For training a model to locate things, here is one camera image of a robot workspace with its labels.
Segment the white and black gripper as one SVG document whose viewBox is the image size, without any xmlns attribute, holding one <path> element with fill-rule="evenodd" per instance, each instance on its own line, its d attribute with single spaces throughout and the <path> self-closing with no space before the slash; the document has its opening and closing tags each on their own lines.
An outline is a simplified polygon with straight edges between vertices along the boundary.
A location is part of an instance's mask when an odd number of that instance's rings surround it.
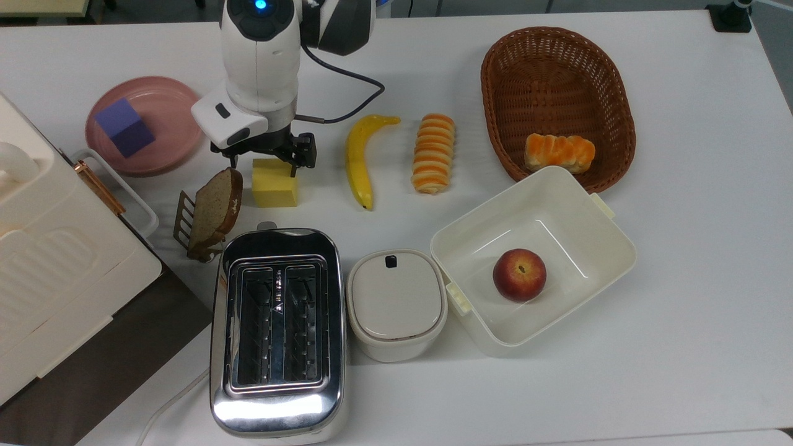
<svg viewBox="0 0 793 446">
<path fill-rule="evenodd" d="M 314 168 L 317 147 L 313 133 L 291 135 L 294 102 L 281 102 L 274 111 L 251 111 L 236 104 L 221 84 L 192 107 L 196 124 L 211 141 L 211 152 L 223 155 L 230 165 L 237 165 L 240 155 L 257 153 L 276 155 L 292 143 L 292 178 L 298 168 Z"/>
</svg>

